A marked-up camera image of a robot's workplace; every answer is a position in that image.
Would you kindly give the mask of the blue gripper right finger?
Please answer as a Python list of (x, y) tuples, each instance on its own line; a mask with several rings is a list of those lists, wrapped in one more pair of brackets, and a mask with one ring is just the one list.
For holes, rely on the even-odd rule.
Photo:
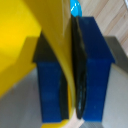
[(77, 118), (101, 121), (115, 59), (93, 17), (72, 18), (72, 54)]

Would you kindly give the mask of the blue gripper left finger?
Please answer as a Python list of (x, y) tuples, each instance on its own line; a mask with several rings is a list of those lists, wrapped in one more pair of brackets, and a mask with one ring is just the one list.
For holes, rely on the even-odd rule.
[(43, 34), (38, 38), (33, 61), (37, 65), (42, 121), (60, 123), (68, 119), (67, 80)]

